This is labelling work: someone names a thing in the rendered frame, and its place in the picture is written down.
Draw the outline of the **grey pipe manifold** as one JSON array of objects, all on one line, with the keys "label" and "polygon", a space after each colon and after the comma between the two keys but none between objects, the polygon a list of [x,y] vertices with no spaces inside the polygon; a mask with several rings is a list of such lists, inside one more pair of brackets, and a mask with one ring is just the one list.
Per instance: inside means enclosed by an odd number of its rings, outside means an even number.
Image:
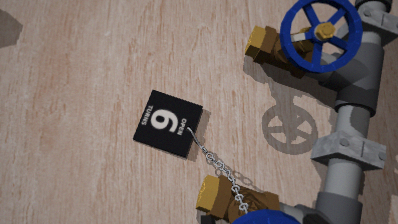
[{"label": "grey pipe manifold", "polygon": [[[355,0],[355,8],[348,0],[298,0],[287,11],[280,34],[267,25],[265,29],[255,25],[246,45],[245,55],[253,62],[268,63],[299,79],[305,75],[337,92],[335,133],[315,139],[310,157],[328,165],[315,209],[302,204],[293,207],[279,202],[279,195],[238,185],[243,203],[249,205],[245,214],[239,209],[240,201],[235,200],[232,182],[224,175],[204,178],[195,209],[230,224],[302,224],[307,213],[317,213],[330,224],[360,224],[362,171],[384,169],[387,158],[386,146],[368,140],[367,134],[370,118],[376,114],[383,47],[398,38],[398,17],[389,14],[392,1]],[[311,5],[314,3],[328,4],[337,12],[327,22],[320,22]],[[311,27],[290,34],[301,8]],[[342,16],[346,22],[334,36],[334,25]],[[344,50],[343,54],[322,52],[326,42]]]}]

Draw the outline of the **black square tag with metal chain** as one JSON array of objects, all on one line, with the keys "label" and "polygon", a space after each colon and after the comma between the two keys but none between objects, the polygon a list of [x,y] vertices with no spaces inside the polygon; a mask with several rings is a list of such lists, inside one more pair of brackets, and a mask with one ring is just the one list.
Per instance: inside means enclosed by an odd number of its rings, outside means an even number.
[{"label": "black square tag with metal chain", "polygon": [[[228,180],[232,182],[231,190],[237,194],[235,200],[240,201],[239,209],[245,211],[246,214],[249,205],[243,203],[244,195],[239,194],[241,188],[235,185],[236,179],[231,176],[231,171],[225,169],[223,162],[216,161],[214,155],[208,153],[205,147],[200,145],[194,134],[202,108],[201,105],[152,90],[133,140],[186,157],[194,137],[198,146],[207,154],[207,160],[215,163],[215,166],[225,172]],[[212,157],[209,159],[208,155]],[[221,163],[220,166],[217,163]]]}]

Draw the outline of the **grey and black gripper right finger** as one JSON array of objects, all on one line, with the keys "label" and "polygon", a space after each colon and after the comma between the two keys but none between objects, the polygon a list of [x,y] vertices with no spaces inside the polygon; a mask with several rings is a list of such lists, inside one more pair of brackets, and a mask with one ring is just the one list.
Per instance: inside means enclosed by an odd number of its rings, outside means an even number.
[{"label": "grey and black gripper right finger", "polygon": [[306,214],[306,217],[303,217],[303,224],[330,224],[330,223],[328,223],[319,214]]}]

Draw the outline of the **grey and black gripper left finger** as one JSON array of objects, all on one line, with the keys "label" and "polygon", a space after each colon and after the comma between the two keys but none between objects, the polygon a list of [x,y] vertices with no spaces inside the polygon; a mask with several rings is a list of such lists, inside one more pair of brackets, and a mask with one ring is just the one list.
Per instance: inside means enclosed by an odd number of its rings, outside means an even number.
[{"label": "grey and black gripper left finger", "polygon": [[201,224],[216,224],[215,218],[211,218],[211,215],[201,215]]}]

